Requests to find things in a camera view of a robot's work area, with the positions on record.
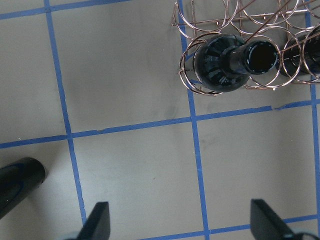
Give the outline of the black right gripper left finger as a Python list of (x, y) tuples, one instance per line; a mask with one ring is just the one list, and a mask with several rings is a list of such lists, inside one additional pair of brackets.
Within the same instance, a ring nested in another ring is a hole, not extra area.
[(97, 202), (79, 232), (78, 240), (108, 240), (111, 235), (109, 203)]

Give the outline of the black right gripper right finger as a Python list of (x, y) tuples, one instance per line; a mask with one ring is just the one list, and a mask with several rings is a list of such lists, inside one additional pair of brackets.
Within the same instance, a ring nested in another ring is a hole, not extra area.
[(250, 201), (250, 231), (255, 240), (293, 240), (294, 232), (263, 199)]

